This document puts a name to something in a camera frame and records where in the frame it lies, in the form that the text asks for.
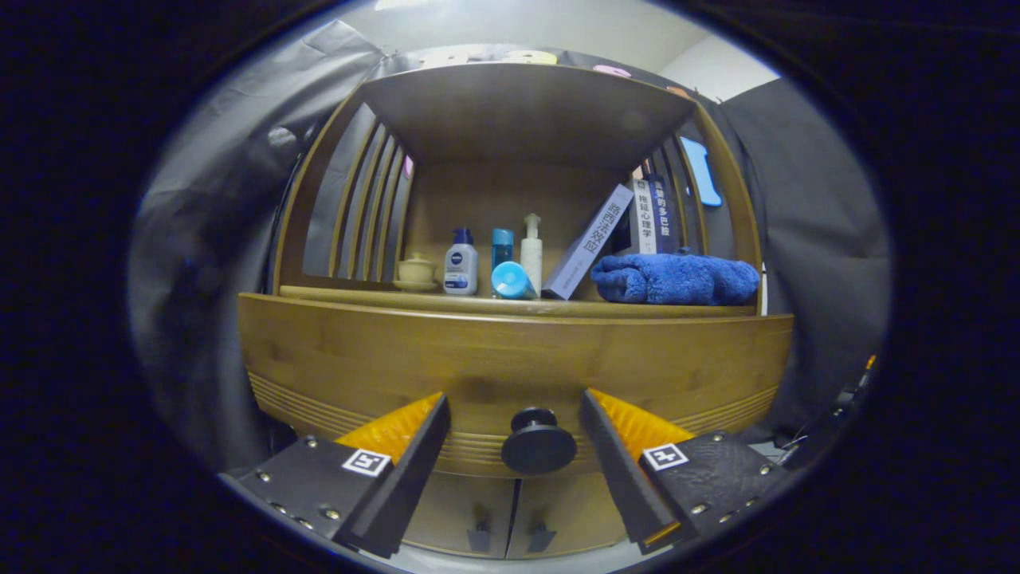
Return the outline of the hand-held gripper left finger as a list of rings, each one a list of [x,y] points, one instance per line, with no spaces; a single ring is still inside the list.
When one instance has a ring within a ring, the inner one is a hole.
[[[437,392],[339,438],[307,435],[218,478],[316,541],[390,558],[402,545],[449,429],[449,400]]]

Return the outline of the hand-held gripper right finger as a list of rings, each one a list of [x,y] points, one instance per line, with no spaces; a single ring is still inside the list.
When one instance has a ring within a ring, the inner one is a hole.
[[[714,537],[790,477],[724,430],[695,435],[594,388],[583,393],[579,420],[628,539],[642,553]]]

